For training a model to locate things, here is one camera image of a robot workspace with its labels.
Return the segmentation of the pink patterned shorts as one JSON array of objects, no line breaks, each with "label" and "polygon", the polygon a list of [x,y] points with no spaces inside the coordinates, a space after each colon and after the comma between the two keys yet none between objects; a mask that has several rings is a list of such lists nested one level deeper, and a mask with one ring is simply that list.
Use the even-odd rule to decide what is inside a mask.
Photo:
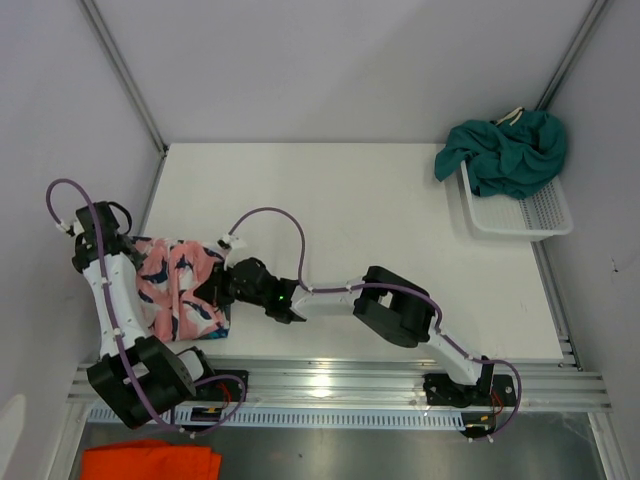
[{"label": "pink patterned shorts", "polygon": [[162,342],[200,340],[215,321],[213,307],[193,292],[223,262],[207,244],[169,238],[134,237],[147,254],[136,285],[144,318]]}]

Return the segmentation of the teal green shorts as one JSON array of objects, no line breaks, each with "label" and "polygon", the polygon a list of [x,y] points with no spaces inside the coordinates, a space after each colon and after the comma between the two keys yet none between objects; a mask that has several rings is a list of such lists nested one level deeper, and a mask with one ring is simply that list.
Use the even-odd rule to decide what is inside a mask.
[{"label": "teal green shorts", "polygon": [[452,128],[436,154],[434,176],[442,182],[464,166],[474,195],[523,200],[560,174],[567,151],[560,119],[518,107],[499,120],[468,120]]}]

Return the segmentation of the patterned orange blue shorts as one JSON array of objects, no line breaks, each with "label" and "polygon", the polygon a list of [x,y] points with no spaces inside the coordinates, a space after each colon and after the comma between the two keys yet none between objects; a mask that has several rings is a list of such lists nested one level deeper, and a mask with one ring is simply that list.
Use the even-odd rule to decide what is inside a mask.
[{"label": "patterned orange blue shorts", "polygon": [[215,311],[215,321],[213,326],[199,336],[200,340],[225,339],[229,335],[231,328],[231,309],[226,306]]}]

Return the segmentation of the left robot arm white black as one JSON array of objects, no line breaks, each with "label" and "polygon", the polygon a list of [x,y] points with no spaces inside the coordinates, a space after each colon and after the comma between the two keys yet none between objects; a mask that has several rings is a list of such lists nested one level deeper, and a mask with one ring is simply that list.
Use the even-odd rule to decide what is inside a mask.
[{"label": "left robot arm white black", "polygon": [[217,376],[204,354],[192,347],[178,354],[155,337],[143,316],[136,274],[143,255],[119,231],[115,202],[101,201],[76,211],[82,231],[75,235],[72,264],[91,287],[100,323],[99,360],[87,371],[90,385],[129,428],[186,400],[204,400]]}]

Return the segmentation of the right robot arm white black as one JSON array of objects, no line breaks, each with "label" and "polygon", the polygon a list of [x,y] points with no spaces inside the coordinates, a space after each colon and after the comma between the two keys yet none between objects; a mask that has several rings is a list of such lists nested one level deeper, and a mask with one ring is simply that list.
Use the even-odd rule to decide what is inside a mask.
[{"label": "right robot arm white black", "polygon": [[442,310],[426,290],[381,266],[369,267],[363,277],[343,286],[311,287],[300,279],[279,278],[250,257],[232,267],[214,266],[195,297],[215,307],[257,306],[282,324],[354,317],[397,347],[425,346],[444,372],[426,376],[424,386],[447,405],[479,403],[492,393],[489,359],[473,355],[442,331]]}]

